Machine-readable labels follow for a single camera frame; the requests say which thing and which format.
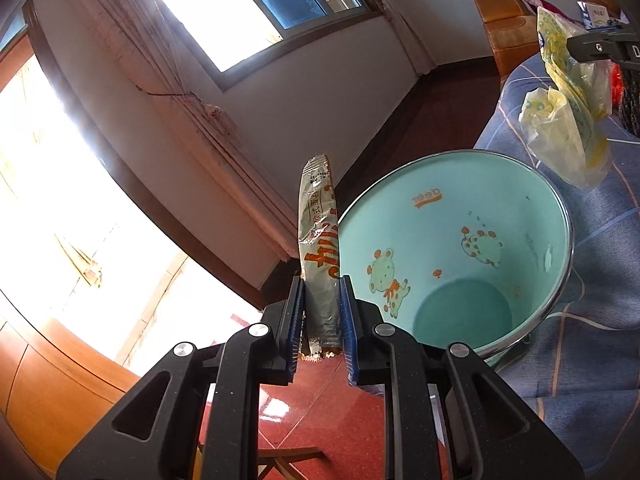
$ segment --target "silver screw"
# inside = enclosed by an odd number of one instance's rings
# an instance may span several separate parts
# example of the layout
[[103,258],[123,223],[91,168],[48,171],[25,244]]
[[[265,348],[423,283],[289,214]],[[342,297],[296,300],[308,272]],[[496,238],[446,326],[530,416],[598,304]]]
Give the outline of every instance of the silver screw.
[[454,345],[451,345],[451,348],[449,349],[449,351],[451,352],[452,355],[455,355],[456,357],[466,357],[469,355],[469,347],[467,345],[463,345],[462,343],[455,343]]
[[263,335],[267,335],[269,333],[269,327],[264,323],[256,323],[255,325],[251,325],[249,327],[249,334],[254,337],[262,337]]
[[376,325],[375,329],[376,334],[388,337],[396,333],[396,327],[393,325],[389,325],[389,323],[380,323]]
[[174,354],[178,357],[185,357],[193,352],[193,345],[191,343],[178,343],[174,346]]

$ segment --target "blue fabric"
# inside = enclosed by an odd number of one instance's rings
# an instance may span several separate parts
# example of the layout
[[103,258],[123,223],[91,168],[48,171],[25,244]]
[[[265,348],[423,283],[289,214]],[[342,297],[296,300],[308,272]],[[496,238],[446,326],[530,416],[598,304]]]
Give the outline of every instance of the blue fabric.
[[[476,148],[535,166],[518,115],[527,92],[550,85],[540,55],[518,67]],[[534,332],[529,352],[500,371],[588,478],[612,470],[613,461],[637,460],[640,442],[640,139],[616,117],[599,125],[609,139],[638,144],[610,141],[614,167],[589,192],[540,164],[571,212],[574,268],[554,312]],[[619,456],[632,438],[636,451]]]

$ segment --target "wrapped snack bar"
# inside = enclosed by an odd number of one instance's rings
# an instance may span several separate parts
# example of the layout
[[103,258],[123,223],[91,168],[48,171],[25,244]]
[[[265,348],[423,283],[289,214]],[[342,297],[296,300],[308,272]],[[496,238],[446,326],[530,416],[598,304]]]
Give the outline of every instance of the wrapped snack bar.
[[338,216],[326,155],[305,166],[300,182],[298,244],[305,282],[306,330],[314,356],[336,353],[340,339]]

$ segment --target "bucket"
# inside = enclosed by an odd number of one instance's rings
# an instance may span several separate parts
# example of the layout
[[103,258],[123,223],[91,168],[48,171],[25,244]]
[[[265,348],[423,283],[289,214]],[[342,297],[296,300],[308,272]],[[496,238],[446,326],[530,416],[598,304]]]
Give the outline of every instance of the bucket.
[[419,342],[489,359],[528,335],[568,279],[573,228],[539,171],[485,150],[439,153],[369,187],[340,219],[355,297]]

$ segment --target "translucent plastic bag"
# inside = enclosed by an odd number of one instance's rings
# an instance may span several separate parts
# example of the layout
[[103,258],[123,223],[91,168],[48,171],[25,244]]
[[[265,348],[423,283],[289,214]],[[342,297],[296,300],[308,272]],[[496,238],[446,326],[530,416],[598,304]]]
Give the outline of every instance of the translucent plastic bag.
[[529,149],[564,181],[591,189],[607,176],[611,154],[596,121],[611,114],[610,62],[578,63],[566,40],[585,30],[538,8],[540,52],[558,90],[529,92],[519,121]]

